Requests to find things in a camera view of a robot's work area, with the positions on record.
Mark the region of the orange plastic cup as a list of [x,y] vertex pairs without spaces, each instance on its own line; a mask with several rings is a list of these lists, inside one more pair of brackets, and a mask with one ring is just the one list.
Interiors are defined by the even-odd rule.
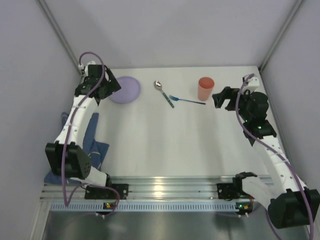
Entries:
[[200,78],[198,81],[198,99],[203,102],[207,101],[211,95],[214,86],[215,82],[212,78],[207,76]]

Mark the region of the purple plastic plate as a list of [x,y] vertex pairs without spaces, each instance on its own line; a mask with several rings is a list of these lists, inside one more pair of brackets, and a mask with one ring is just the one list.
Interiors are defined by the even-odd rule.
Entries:
[[119,104],[127,104],[139,97],[141,84],[136,78],[132,76],[121,76],[116,80],[121,89],[108,97],[111,101]]

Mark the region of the blue plastic fork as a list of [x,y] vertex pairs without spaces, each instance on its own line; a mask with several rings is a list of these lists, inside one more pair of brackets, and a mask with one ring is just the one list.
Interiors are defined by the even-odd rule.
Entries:
[[184,102],[189,102],[189,103],[195,103],[195,104],[200,104],[200,105],[206,105],[205,102],[200,102],[200,101],[194,101],[194,100],[188,100],[188,99],[182,99],[182,98],[178,98],[172,95],[169,95],[169,98],[173,101],[184,101]]

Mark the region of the metal spoon patterned handle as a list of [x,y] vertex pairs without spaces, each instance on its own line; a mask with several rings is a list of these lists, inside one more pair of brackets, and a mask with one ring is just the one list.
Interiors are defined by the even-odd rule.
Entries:
[[174,109],[175,106],[173,105],[173,103],[171,102],[171,100],[169,99],[169,97],[166,95],[166,93],[163,91],[162,84],[161,84],[158,80],[154,81],[153,84],[154,84],[155,89],[161,92],[161,94],[162,94],[163,97],[166,99],[166,101],[168,102],[168,104]]

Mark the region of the blue fish-print cloth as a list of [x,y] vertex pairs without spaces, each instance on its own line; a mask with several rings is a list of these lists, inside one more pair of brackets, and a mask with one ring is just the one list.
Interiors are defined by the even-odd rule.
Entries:
[[[65,125],[69,113],[61,113],[61,124],[62,127]],[[85,136],[83,139],[83,151],[91,158],[92,166],[101,170],[102,163],[108,152],[109,144],[98,142],[95,139],[96,129],[99,121],[99,113],[95,112],[92,114],[91,119],[88,123]],[[62,179],[60,176],[54,175],[51,171],[44,177],[45,184],[61,185]],[[77,185],[81,182],[75,179],[67,178],[67,184]]]

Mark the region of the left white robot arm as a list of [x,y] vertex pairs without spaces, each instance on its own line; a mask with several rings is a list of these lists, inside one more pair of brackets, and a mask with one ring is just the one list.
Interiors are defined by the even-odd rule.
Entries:
[[62,113],[62,130],[53,143],[47,143],[50,172],[47,184],[62,184],[61,174],[67,183],[88,183],[98,186],[112,185],[108,174],[100,170],[108,146],[98,145],[95,132],[99,119],[96,109],[121,87],[107,66],[94,61],[81,65],[83,82],[75,89],[70,113]]

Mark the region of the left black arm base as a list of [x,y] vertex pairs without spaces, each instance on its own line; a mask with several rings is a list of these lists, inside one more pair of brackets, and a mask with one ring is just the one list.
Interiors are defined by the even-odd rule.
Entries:
[[[119,194],[119,199],[125,199],[129,193],[129,185],[126,183],[113,183],[111,188]],[[84,198],[86,200],[116,200],[117,194],[109,189],[87,186]]]

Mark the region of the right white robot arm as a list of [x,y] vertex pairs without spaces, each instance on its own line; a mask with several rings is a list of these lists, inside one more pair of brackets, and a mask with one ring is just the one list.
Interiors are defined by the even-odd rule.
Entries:
[[244,136],[258,153],[273,185],[266,185],[253,172],[241,172],[232,179],[240,194],[257,200],[277,229],[313,226],[320,206],[320,194],[309,189],[298,177],[283,152],[277,133],[267,120],[268,96],[257,91],[260,80],[253,74],[242,79],[240,88],[226,86],[212,95],[215,108],[229,103],[227,111],[234,111]]

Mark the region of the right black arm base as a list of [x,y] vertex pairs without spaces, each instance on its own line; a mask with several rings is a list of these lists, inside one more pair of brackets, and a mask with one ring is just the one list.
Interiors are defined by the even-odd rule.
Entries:
[[257,177],[253,172],[241,172],[232,178],[231,183],[218,183],[218,198],[226,201],[248,198],[249,195],[243,191],[242,181],[245,178]]

